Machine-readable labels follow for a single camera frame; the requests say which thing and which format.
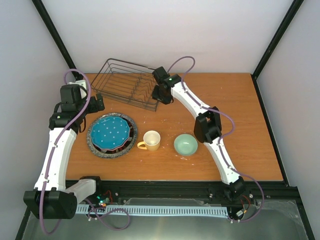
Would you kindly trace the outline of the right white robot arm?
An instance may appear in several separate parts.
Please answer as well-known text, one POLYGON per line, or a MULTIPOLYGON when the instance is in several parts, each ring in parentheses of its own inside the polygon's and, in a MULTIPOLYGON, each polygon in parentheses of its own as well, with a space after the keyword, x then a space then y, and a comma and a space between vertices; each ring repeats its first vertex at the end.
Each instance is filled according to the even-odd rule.
POLYGON ((217 107, 210 107, 200 100, 182 78, 170 75, 162 66, 152 72, 156 86, 152 98, 168 105, 178 100, 195 119, 193 134, 206 146, 218 168, 224 184, 224 195, 234 201, 245 191, 245 181, 237 172, 225 147, 222 135, 221 115, 217 107))

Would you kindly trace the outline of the green ceramic bowl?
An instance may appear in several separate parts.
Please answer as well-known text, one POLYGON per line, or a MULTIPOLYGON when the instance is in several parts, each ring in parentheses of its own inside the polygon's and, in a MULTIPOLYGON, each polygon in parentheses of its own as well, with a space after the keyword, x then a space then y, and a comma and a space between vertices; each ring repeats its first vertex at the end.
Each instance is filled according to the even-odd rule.
POLYGON ((182 156, 191 156, 198 149, 198 142, 191 134, 183 133, 174 140, 175 151, 182 156))

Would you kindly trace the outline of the black wire dish rack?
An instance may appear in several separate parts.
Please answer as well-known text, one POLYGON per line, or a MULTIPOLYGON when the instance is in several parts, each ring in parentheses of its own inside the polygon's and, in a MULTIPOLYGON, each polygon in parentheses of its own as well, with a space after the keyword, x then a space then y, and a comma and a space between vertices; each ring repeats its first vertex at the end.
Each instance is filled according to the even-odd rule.
POLYGON ((154 67, 109 58, 91 82, 91 88, 105 98, 155 112, 158 101, 152 98, 157 85, 154 67))

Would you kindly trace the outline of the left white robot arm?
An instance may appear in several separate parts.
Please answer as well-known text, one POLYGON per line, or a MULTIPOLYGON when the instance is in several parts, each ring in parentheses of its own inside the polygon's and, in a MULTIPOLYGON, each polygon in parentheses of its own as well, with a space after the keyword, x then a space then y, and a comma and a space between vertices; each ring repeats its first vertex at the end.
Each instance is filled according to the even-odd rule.
POLYGON ((69 82, 60 88, 61 101, 49 119, 49 144, 41 173, 33 190, 23 201, 37 219, 71 219, 85 198, 99 201, 104 188, 98 176, 83 176, 70 187, 66 173, 70 153, 86 115, 104 109, 102 96, 91 95, 85 80, 69 82))

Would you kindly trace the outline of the yellow mug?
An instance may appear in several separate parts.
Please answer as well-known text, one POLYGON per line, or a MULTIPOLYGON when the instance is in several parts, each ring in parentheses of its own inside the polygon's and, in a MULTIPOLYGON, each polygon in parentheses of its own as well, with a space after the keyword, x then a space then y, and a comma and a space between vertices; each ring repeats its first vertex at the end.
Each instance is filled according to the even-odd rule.
POLYGON ((160 147, 160 142, 160 134, 155 130, 149 130, 143 135, 143 141, 137 144, 137 148, 154 152, 160 147))

